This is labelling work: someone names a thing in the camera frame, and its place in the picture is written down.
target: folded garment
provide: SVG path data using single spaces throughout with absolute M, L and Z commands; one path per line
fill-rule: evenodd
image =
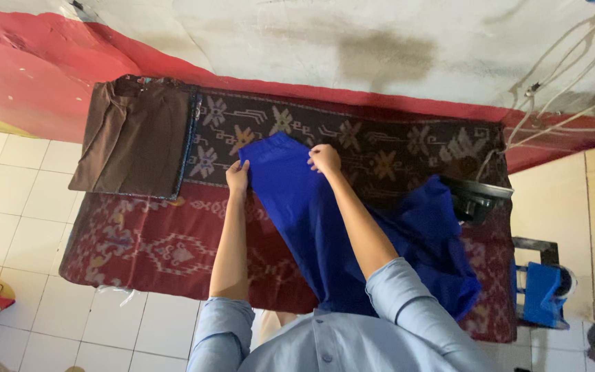
M 176 199 L 192 142 L 194 89 L 170 79 L 95 83 L 68 188 Z
M 239 150 L 250 161 L 250 184 L 293 254 L 323 310 L 376 316 L 364 291 L 334 193 L 310 170 L 309 149 L 284 132 Z M 449 189 L 438 176 L 392 210 L 368 208 L 398 254 L 455 319 L 474 305 L 481 285 L 472 271 L 453 213 Z

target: red paint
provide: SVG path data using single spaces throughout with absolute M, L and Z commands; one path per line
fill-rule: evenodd
M 206 87 L 502 121 L 509 127 L 521 117 L 519 111 L 495 106 L 219 77 L 102 24 L 74 21 L 54 13 L 0 12 L 0 120 L 5 123 L 39 137 L 81 142 L 91 86 L 126 73 L 170 76 Z M 582 118 L 576 123 L 591 124 L 595 126 L 595 118 Z M 534 141 L 554 149 L 562 143 L 566 143 L 566 149 L 591 148 L 595 147 L 595 135 L 569 135 L 565 142 Z M 566 154 L 527 148 L 514 149 L 507 157 L 509 168 L 516 171 Z

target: folded brown cloth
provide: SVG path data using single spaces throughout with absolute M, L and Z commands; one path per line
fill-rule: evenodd
M 68 189 L 176 199 L 195 91 L 180 81 L 132 75 L 95 83 Z

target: patterned cloth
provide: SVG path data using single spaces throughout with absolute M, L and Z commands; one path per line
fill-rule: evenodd
M 343 172 L 368 205 L 389 207 L 434 173 L 473 178 L 490 149 L 502 149 L 501 126 L 320 101 L 200 89 L 196 135 L 176 201 L 87 193 L 60 273 L 73 283 L 115 285 L 205 300 L 226 211 L 225 172 L 237 150 L 283 131 L 306 146 L 332 144 Z M 482 181 L 508 186 L 503 156 Z M 511 342 L 516 318 L 508 262 L 513 257 L 511 204 L 461 239 L 482 284 L 459 322 L 478 340 Z M 256 197 L 247 200 L 250 303 L 310 312 L 316 298 Z

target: plastic bag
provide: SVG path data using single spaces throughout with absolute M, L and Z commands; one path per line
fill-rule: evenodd
M 139 293 L 139 291 L 137 291 L 136 289 L 113 287 L 111 285 L 99 286 L 96 290 L 96 293 L 103 293 L 107 291 L 121 291 L 128 293 L 128 297 L 125 300 L 123 300 L 123 302 L 121 302 L 121 304 L 119 305 L 120 307 L 123 307 L 123 305 L 127 304 L 130 300 L 132 300 L 132 297 L 135 295 L 135 293 Z

